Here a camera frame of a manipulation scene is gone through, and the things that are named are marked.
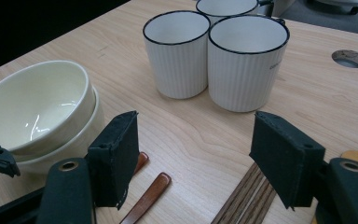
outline dark floor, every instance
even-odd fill
[[[358,34],[358,13],[350,15],[351,7],[332,6],[316,0],[296,0],[281,18],[329,27]]]
[[[0,66],[129,0],[0,0]]]

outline ribbed white mug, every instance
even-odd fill
[[[160,14],[145,24],[146,51],[159,92],[185,99],[206,89],[210,24],[206,16],[188,10]]]
[[[215,103],[235,112],[263,106],[290,33],[282,21],[257,15],[222,19],[209,33],[208,82]]]
[[[271,17],[274,9],[273,0],[199,0],[196,9],[214,24],[225,17],[257,14],[259,7],[263,6],[266,6],[265,15]]]

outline spoon handle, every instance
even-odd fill
[[[130,212],[121,220],[122,224],[133,224],[139,220],[147,210],[157,201],[159,196],[170,185],[171,177],[160,173]]]

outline black rim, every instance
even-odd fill
[[[266,19],[266,20],[271,20],[271,21],[274,21],[278,24],[280,24],[281,27],[283,27],[283,29],[286,31],[286,39],[285,41],[280,44],[280,46],[274,48],[274,49],[269,49],[269,50],[264,50],[264,51],[258,51],[258,52],[242,52],[242,51],[236,51],[236,50],[232,50],[232,49],[226,49],[226,48],[223,48],[221,47],[220,45],[216,44],[212,38],[211,38],[211,32],[212,32],[212,29],[215,27],[215,25],[217,25],[218,23],[222,22],[222,21],[226,21],[226,20],[229,20],[229,19],[232,19],[232,18],[238,18],[238,17],[260,17],[260,18],[263,18],[263,19]],[[287,42],[289,41],[289,38],[290,38],[290,32],[289,32],[289,29],[286,27],[286,25],[282,24],[282,21],[280,20],[274,20],[272,19],[271,17],[266,17],[266,16],[260,16],[260,15],[240,15],[240,16],[232,16],[232,17],[226,17],[224,19],[222,19],[221,21],[217,21],[215,24],[212,25],[212,27],[210,28],[210,32],[209,32],[209,36],[208,36],[209,40],[211,41],[211,43],[213,43],[215,46],[217,46],[218,48],[220,49],[223,49],[225,51],[229,51],[229,52],[232,52],[232,53],[237,53],[237,54],[262,54],[262,53],[267,53],[267,52],[272,52],[276,49],[280,49],[282,48],[283,46],[285,46],[287,44]]]
[[[165,16],[165,15],[169,15],[169,14],[173,14],[173,13],[182,13],[182,12],[189,12],[189,13],[194,13],[194,14],[201,15],[202,17],[204,17],[204,18],[208,21],[208,23],[209,23],[208,29],[206,29],[206,31],[205,31],[204,33],[202,33],[201,35],[199,35],[199,36],[197,36],[197,37],[195,37],[195,38],[193,38],[193,39],[190,39],[190,40],[187,40],[187,41],[183,41],[183,42],[179,42],[179,43],[163,43],[163,42],[158,42],[158,41],[156,41],[156,40],[153,40],[153,39],[149,38],[149,37],[146,35],[145,29],[146,29],[147,25],[148,25],[150,22],[152,22],[153,20],[155,20],[155,19],[157,19],[158,17],[161,17],[161,16]],[[153,42],[153,43],[155,43],[155,44],[159,44],[159,45],[181,45],[181,44],[189,43],[189,42],[192,42],[192,41],[194,41],[194,40],[200,39],[202,36],[204,36],[206,33],[208,33],[210,26],[211,26],[211,21],[209,20],[209,18],[208,18],[207,16],[203,15],[202,13],[199,13],[199,12],[197,12],[197,11],[191,11],[191,10],[176,10],[176,11],[170,11],[170,12],[166,12],[166,13],[163,13],[163,14],[159,14],[159,15],[153,17],[152,19],[150,19],[150,20],[145,24],[144,29],[143,29],[143,33],[144,33],[144,37],[145,37],[148,41]]]
[[[199,3],[200,3],[200,1],[201,1],[201,0],[197,1],[197,4],[196,4],[196,9],[197,9],[198,12],[200,12],[200,13],[202,13],[202,14],[204,14],[204,15],[207,15],[207,16],[218,17],[218,18],[236,17],[236,16],[244,15],[244,14],[246,14],[246,13],[249,13],[249,12],[255,10],[255,9],[257,8],[257,6],[258,6],[258,0],[257,0],[257,1],[255,2],[255,6],[254,6],[252,9],[249,9],[249,10],[247,10],[247,11],[245,11],[245,12],[241,12],[241,13],[234,14],[234,15],[218,16],[218,15],[209,14],[209,13],[206,13],[206,12],[200,10],[200,8],[199,8]]]

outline bowl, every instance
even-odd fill
[[[95,97],[78,63],[50,61],[0,81],[0,145],[16,161],[49,153],[86,125]]]
[[[95,138],[104,128],[103,109],[99,100],[98,92],[94,89],[96,105],[91,118],[84,128],[65,145],[53,150],[42,157],[17,162],[21,172],[45,175],[52,165],[68,158],[83,158]]]

